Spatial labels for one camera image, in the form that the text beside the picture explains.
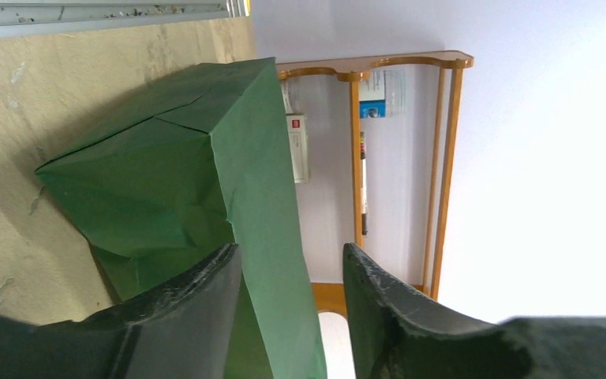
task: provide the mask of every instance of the wooden shelf frame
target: wooden shelf frame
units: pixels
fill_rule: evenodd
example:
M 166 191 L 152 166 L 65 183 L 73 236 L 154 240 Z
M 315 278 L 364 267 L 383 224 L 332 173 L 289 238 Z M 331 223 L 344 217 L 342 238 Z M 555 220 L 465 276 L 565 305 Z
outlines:
M 438 298 L 440 289 L 440 273 L 442 271 L 443 247 L 445 229 L 447 226 L 447 211 L 449 209 L 449 196 L 451 188 L 451 173 L 454 163 L 456 144 L 456 133 L 458 128 L 458 110 L 461 102 L 461 86 L 463 70 L 473 67 L 474 57 L 461 51 L 429 51 L 423 53 L 379 55 L 360 58 L 342 58 L 322 61 L 293 62 L 278 64 L 278 75 L 281 81 L 292 77 L 303 77 L 309 75 L 331 75 L 339 81 L 348 82 L 350 85 L 350 139 L 352 141 L 352 183 L 353 183 L 353 228 L 354 241 L 363 247 L 363 235 L 361 234 L 361 118 L 359 115 L 359 83 L 370 78 L 371 71 L 387 66 L 400 65 L 428 65 L 440 68 L 436 97 L 436 121 L 433 141 L 433 159 L 431 167 L 431 185 L 428 198 L 428 215 L 425 239 L 424 255 L 424 282 L 419 287 L 426 295 L 434 300 Z M 439 174 L 439 152 L 440 136 L 442 135 L 444 93 L 446 72 L 451 71 L 451 83 L 449 87 L 449 100 L 447 102 L 447 124 L 443 147 L 443 166 L 440 188 L 436 188 Z M 327 304 L 320 303 L 320 296 L 326 298 L 330 295 L 327 291 L 319 291 L 323 283 L 314 283 L 315 296 L 318 306 Z M 334 287 L 333 298 L 342 293 Z M 336 311 L 341 313 L 343 306 L 335 305 Z

